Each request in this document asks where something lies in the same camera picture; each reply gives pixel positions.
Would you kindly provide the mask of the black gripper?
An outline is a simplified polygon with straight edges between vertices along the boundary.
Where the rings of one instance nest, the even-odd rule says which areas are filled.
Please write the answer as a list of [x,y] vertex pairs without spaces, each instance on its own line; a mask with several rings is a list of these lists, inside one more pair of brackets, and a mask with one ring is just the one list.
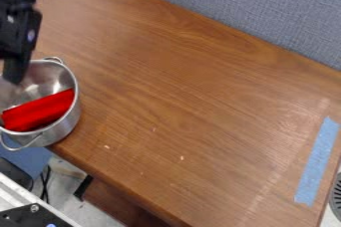
[[36,0],[0,0],[0,59],[3,78],[13,85],[24,79],[36,46],[43,15]]

